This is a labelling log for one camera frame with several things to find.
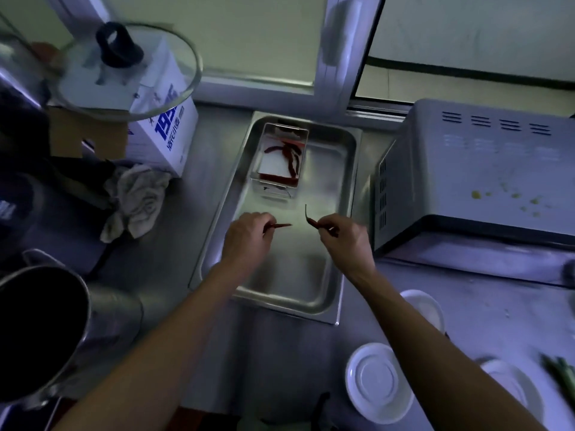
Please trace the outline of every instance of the metal lid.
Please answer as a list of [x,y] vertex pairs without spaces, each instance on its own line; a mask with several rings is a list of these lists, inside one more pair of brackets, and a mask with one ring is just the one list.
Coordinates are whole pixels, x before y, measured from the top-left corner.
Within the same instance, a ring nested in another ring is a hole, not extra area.
[[[203,71],[196,46],[184,35],[137,22],[105,23],[66,45],[51,65],[61,72],[48,82],[56,104],[114,122],[140,121],[176,107],[191,95]],[[161,77],[172,79],[178,70],[177,86],[156,94]]]

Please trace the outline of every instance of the towel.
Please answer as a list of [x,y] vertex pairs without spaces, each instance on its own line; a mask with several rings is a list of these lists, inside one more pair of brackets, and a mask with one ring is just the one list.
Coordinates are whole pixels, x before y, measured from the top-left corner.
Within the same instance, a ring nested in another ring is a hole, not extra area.
[[127,228],[137,239],[150,231],[160,214],[171,175],[147,165],[118,166],[104,189],[115,202],[116,212],[104,224],[100,240],[110,243]]

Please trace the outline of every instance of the cardboard box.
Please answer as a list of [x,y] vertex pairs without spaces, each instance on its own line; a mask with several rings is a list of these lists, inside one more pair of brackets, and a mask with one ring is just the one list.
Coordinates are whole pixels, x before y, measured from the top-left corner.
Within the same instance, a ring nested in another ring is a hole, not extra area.
[[[144,48],[143,43],[133,36]],[[147,37],[146,61],[148,70],[142,67],[134,71],[127,83],[126,72],[109,67],[104,70],[104,81],[95,72],[102,66],[90,64],[94,55],[90,51],[78,54],[60,84],[66,99],[79,107],[103,108],[106,111],[143,113],[168,103],[185,89],[186,82],[178,68],[165,39],[154,35]],[[120,164],[147,164],[181,177],[186,164],[191,140],[196,129],[198,113],[190,98],[161,115],[137,122],[104,122],[49,103],[50,148],[57,157],[82,157],[85,141],[102,160],[118,161]]]

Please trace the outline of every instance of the hand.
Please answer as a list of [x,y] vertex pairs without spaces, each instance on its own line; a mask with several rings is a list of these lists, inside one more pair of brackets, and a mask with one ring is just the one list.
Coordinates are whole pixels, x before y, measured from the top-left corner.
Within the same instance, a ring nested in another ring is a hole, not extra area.
[[349,281],[357,286],[360,279],[377,272],[367,229],[363,225],[336,213],[324,216],[317,223],[338,230],[338,237],[334,237],[325,228],[320,228],[321,242],[326,246],[335,266]]
[[268,223],[276,223],[269,213],[244,213],[229,226],[220,264],[234,275],[237,286],[247,280],[270,251],[274,229],[263,232]]

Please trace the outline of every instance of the left hand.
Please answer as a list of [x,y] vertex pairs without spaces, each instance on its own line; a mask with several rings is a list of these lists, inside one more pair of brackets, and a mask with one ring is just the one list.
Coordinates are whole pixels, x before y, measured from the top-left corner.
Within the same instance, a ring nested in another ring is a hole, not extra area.
[[247,280],[270,251],[274,229],[265,234],[266,224],[275,224],[276,218],[269,213],[244,213],[229,226],[220,264],[234,275],[238,285]]

